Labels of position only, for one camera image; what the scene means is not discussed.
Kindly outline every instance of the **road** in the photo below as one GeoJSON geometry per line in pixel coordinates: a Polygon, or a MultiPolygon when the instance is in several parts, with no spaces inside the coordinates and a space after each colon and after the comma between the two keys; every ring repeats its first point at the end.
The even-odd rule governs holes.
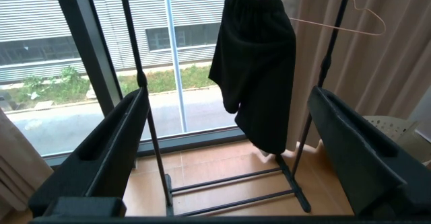
{"type": "MultiPolygon", "coordinates": [[[[235,115],[224,110],[218,87],[185,91],[188,131],[234,125],[235,115]]],[[[159,137],[182,133],[178,96],[150,96],[159,137]]],[[[98,104],[84,104],[50,110],[8,114],[9,119],[23,132],[41,155],[74,150],[103,119],[98,104]]],[[[141,139],[148,139],[145,125],[141,139]]]]}

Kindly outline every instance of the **vegetation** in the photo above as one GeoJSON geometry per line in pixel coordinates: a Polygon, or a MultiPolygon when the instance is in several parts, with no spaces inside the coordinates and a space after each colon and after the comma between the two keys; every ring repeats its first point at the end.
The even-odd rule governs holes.
{"type": "MultiPolygon", "coordinates": [[[[193,65],[181,69],[183,89],[214,85],[215,83],[207,78],[208,73],[209,66],[193,65]]],[[[146,76],[150,93],[176,90],[173,70],[148,73],[146,76]]],[[[81,78],[73,67],[63,69],[60,77],[51,77],[48,82],[44,82],[40,77],[30,76],[23,80],[23,83],[24,86],[21,88],[6,89],[12,100],[20,105],[20,109],[33,108],[38,102],[47,100],[52,100],[56,105],[82,102],[87,100],[86,93],[90,87],[90,81],[81,78]]],[[[119,76],[119,83],[123,95],[137,89],[135,75],[119,76]]]]}

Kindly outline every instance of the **clothing rack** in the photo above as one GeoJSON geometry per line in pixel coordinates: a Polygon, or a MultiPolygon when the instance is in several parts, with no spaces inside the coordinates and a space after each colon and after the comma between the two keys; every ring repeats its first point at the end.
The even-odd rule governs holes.
{"type": "MultiPolygon", "coordinates": [[[[127,29],[129,31],[129,37],[130,37],[131,46],[133,49],[133,56],[135,58],[138,85],[140,87],[147,87],[147,79],[145,77],[145,74],[142,71],[141,59],[139,56],[139,49],[138,49],[138,45],[137,45],[135,29],[133,27],[133,19],[132,19],[132,15],[131,15],[130,6],[129,6],[129,0],[121,0],[121,2],[123,4],[123,9],[125,12],[125,18],[126,18],[126,22],[127,22],[127,29]]],[[[337,20],[335,22],[335,27],[339,27],[341,25],[341,21],[343,19],[346,5],[347,5],[347,0],[342,0],[339,11],[338,11],[337,20]]],[[[324,82],[326,75],[327,75],[327,71],[329,70],[329,67],[331,66],[331,54],[332,54],[333,48],[335,46],[335,41],[337,39],[337,35],[338,35],[338,29],[334,29],[332,32],[331,41],[329,43],[327,54],[326,54],[326,56],[323,59],[323,62],[321,64],[321,72],[319,75],[319,82],[317,84],[319,87],[321,87],[323,85],[323,82],[324,82]]],[[[238,202],[223,204],[220,206],[201,209],[198,211],[191,211],[188,213],[183,213],[183,214],[179,214],[179,215],[175,215],[175,216],[186,217],[186,216],[199,215],[199,214],[203,214],[203,213],[208,213],[208,212],[212,212],[212,211],[218,211],[221,209],[235,207],[235,206],[242,205],[242,204],[257,202],[257,201],[265,200],[268,198],[283,196],[286,194],[294,194],[295,197],[298,199],[302,209],[307,213],[311,212],[310,203],[307,201],[304,193],[302,192],[301,187],[299,187],[297,181],[295,180],[295,173],[296,173],[296,170],[298,169],[298,164],[299,164],[299,161],[300,161],[300,158],[302,155],[302,150],[304,148],[304,144],[305,144],[306,136],[308,134],[308,130],[310,128],[310,124],[311,124],[311,115],[308,114],[306,124],[304,127],[304,131],[303,131],[302,137],[301,137],[300,146],[298,149],[298,154],[296,156],[294,166],[292,168],[292,172],[289,170],[289,167],[286,165],[285,161],[283,160],[283,157],[281,155],[276,155],[275,160],[279,165],[279,167],[277,167],[277,168],[273,168],[270,170],[263,170],[263,171],[254,172],[254,173],[250,173],[250,174],[243,174],[243,175],[234,176],[234,177],[230,177],[230,178],[224,178],[221,180],[214,180],[214,181],[204,182],[204,183],[200,183],[200,184],[193,184],[190,186],[184,186],[184,187],[180,187],[180,188],[172,188],[171,177],[168,174],[164,173],[162,156],[160,155],[160,148],[159,148],[159,144],[158,144],[158,140],[157,140],[156,129],[154,126],[154,119],[153,119],[152,111],[150,108],[149,113],[148,113],[148,125],[150,128],[151,138],[152,138],[153,145],[154,145],[154,152],[156,154],[158,169],[159,169],[159,173],[160,173],[160,178],[162,180],[164,196],[166,199],[166,215],[167,216],[174,216],[174,206],[173,206],[172,198],[173,198],[173,194],[176,192],[200,188],[200,187],[204,187],[204,186],[210,186],[210,185],[219,184],[219,183],[223,183],[223,182],[230,182],[233,180],[239,180],[239,179],[249,178],[249,177],[253,177],[253,176],[259,176],[259,175],[268,174],[268,173],[272,173],[272,172],[276,172],[276,171],[281,171],[283,173],[283,175],[286,177],[286,180],[289,182],[289,185],[292,188],[291,190],[285,190],[285,191],[277,192],[274,194],[268,194],[265,196],[260,196],[260,197],[250,198],[247,200],[241,200],[238,202]]]]}

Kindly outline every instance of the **wire hanger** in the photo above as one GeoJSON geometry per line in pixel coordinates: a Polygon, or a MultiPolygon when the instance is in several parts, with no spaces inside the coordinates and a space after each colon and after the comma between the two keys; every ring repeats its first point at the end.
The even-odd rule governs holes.
{"type": "Polygon", "coordinates": [[[358,31],[358,30],[352,30],[352,29],[347,29],[347,28],[335,27],[335,26],[325,25],[325,24],[321,24],[321,23],[317,23],[317,22],[310,22],[310,21],[296,19],[296,18],[290,18],[290,19],[294,20],[294,21],[297,21],[297,22],[305,22],[305,23],[309,23],[309,24],[313,24],[313,25],[323,26],[323,27],[326,27],[326,28],[333,28],[333,29],[343,30],[343,31],[346,31],[346,32],[355,32],[355,33],[369,35],[369,36],[380,36],[380,35],[383,35],[386,32],[386,24],[383,21],[383,19],[380,18],[380,16],[378,16],[377,14],[375,14],[375,12],[373,12],[370,9],[367,9],[367,8],[358,8],[356,6],[356,0],[352,0],[352,1],[353,1],[353,6],[354,6],[355,10],[358,10],[358,11],[367,11],[368,13],[371,13],[375,18],[377,18],[380,22],[382,22],[383,32],[378,33],[378,34],[371,33],[371,32],[361,32],[361,31],[358,31]]]}

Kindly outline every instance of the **curtain fold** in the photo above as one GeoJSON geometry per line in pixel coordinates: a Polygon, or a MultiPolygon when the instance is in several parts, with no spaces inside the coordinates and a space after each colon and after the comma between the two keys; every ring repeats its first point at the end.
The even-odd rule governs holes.
{"type": "MultiPolygon", "coordinates": [[[[282,0],[289,17],[335,23],[341,0],[282,0]]],[[[382,36],[339,31],[323,87],[362,115],[407,118],[431,84],[431,0],[356,0],[386,23],[382,36]]],[[[293,151],[308,114],[307,99],[319,78],[332,29],[292,21],[297,37],[296,68],[288,142],[293,151]]],[[[381,23],[356,11],[349,0],[343,28],[379,33],[381,23]]],[[[317,146],[312,124],[306,144],[317,146]]]]}
{"type": "Polygon", "coordinates": [[[24,211],[53,170],[0,109],[0,203],[24,211]]]}

